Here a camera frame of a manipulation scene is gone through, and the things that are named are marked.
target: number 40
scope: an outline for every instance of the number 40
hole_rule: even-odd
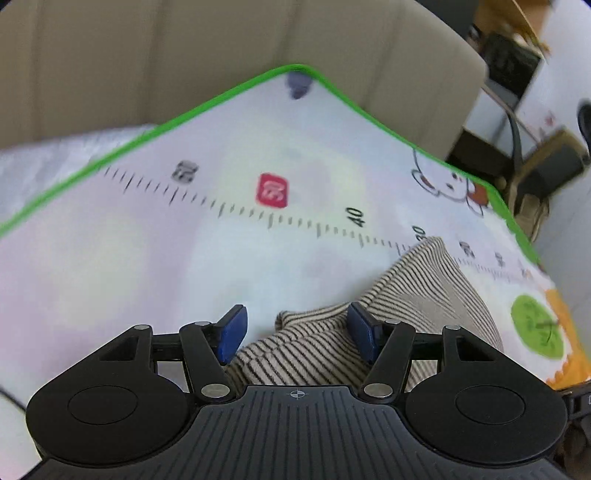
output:
[[[347,217],[349,220],[351,220],[358,227],[363,228],[363,224],[365,224],[365,220],[362,220],[363,212],[361,210],[357,210],[357,208],[353,208],[353,207],[347,207],[345,209],[345,212],[347,212],[347,214],[349,214],[349,216]]]

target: green border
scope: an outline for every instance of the green border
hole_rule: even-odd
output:
[[[162,134],[165,134],[169,130],[172,130],[173,128],[176,128],[179,125],[182,125],[183,123],[191,120],[192,118],[195,118],[196,116],[200,115],[201,113],[206,112],[209,109],[212,109],[213,107],[215,107],[217,105],[220,105],[221,103],[235,97],[236,95],[238,95],[238,94],[240,94],[240,93],[242,93],[242,92],[244,92],[244,91],[260,84],[260,83],[266,82],[267,80],[270,80],[273,77],[276,77],[277,75],[281,75],[282,73],[290,72],[292,70],[298,70],[298,71],[307,73],[312,78],[314,78],[315,80],[320,82],[332,94],[336,95],[340,100],[342,100],[349,107],[351,107],[355,112],[362,115],[364,118],[366,118],[367,120],[372,122],[374,125],[376,125],[380,129],[389,133],[393,137],[406,143],[410,147],[415,148],[416,150],[418,150],[422,154],[426,155],[428,158],[430,158],[436,162],[439,162],[440,164],[446,166],[447,168],[449,168],[451,170],[461,173],[462,175],[466,176],[467,178],[471,179],[472,181],[475,181],[475,182],[481,184],[486,189],[486,191],[488,193],[489,201],[491,203],[493,210],[498,215],[500,215],[502,218],[505,219],[505,222],[506,222],[507,226],[509,227],[509,230],[511,230],[515,234],[515,238],[517,240],[519,247],[521,248],[521,251],[524,253],[524,255],[530,261],[532,261],[533,263],[536,263],[536,264],[539,263],[539,259],[538,259],[537,254],[534,251],[534,248],[531,246],[529,240],[527,239],[527,237],[525,236],[523,231],[519,228],[519,226],[515,222],[515,219],[512,217],[509,209],[507,208],[507,206],[505,205],[505,203],[501,199],[499,192],[492,185],[490,185],[489,183],[487,183],[487,182],[485,182],[473,175],[470,175],[462,170],[459,170],[458,168],[448,165],[445,162],[442,162],[438,158],[433,157],[432,155],[425,152],[424,150],[417,147],[416,145],[413,145],[408,140],[406,140],[405,138],[398,135],[396,132],[390,130],[384,124],[378,122],[375,118],[370,116],[370,114],[361,110],[360,107],[355,105],[343,93],[341,93],[339,90],[337,90],[337,88],[334,85],[332,85],[331,83],[329,83],[329,81],[327,79],[325,79],[319,72],[317,72],[316,70],[314,70],[311,67],[308,67],[307,65],[301,65],[301,64],[285,65],[283,67],[269,70],[268,72],[263,73],[262,75],[259,75],[258,77],[254,77],[253,79],[251,79],[247,82],[241,83],[240,85],[234,87],[233,89],[230,89],[227,92],[224,92],[223,94],[218,95],[217,97],[209,100],[208,102],[205,102],[202,105],[199,105],[198,107],[178,116],[177,118],[172,119],[171,121],[165,123],[164,125],[161,125],[160,127],[156,127],[153,130],[146,132],[143,135],[140,135],[138,138],[132,140],[130,143],[124,145],[121,148],[118,148],[117,150],[114,150],[113,152],[108,154],[106,157],[103,157],[100,160],[97,160],[97,161],[93,162],[92,164],[87,165],[86,167],[84,167],[83,169],[81,169],[80,171],[78,171],[77,173],[72,175],[71,177],[69,177],[67,180],[55,185],[54,187],[50,188],[46,192],[39,195],[39,197],[37,197],[35,200],[33,200],[32,202],[27,204],[25,206],[25,208],[23,208],[20,212],[18,212],[16,215],[14,215],[10,220],[0,224],[0,238],[3,237],[4,235],[6,235],[10,230],[15,228],[20,222],[22,222],[23,220],[28,218],[33,212],[40,209],[45,204],[47,204],[49,201],[51,201],[52,199],[57,197],[60,193],[63,193],[65,190],[74,186],[75,184],[77,184],[81,180],[85,179],[86,177],[90,176],[91,174],[93,174],[94,172],[99,170],[100,168],[104,167],[105,165],[108,165],[108,164],[114,162],[119,157],[125,155],[127,152],[130,152],[134,148],[144,145],[148,141],[153,140],[154,138],[159,137]]]

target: striped fabric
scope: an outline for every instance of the striped fabric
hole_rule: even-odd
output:
[[[418,332],[461,325],[502,351],[495,322],[440,238],[419,243],[358,302],[377,319],[398,319]],[[346,328],[349,303],[309,312],[281,312],[277,333],[246,345],[226,372],[244,385],[330,385],[358,388],[369,372]],[[414,361],[409,390],[436,373],[436,361]]]

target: crosshair marking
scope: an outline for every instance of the crosshair marking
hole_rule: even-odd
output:
[[[288,395],[291,398],[295,398],[296,400],[299,400],[300,398],[304,398],[308,394],[302,392],[302,390],[294,390],[293,392],[288,393]]]

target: green circle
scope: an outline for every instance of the green circle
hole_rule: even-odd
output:
[[[535,298],[520,295],[513,302],[511,317],[523,343],[547,358],[562,358],[564,345],[558,323]]]

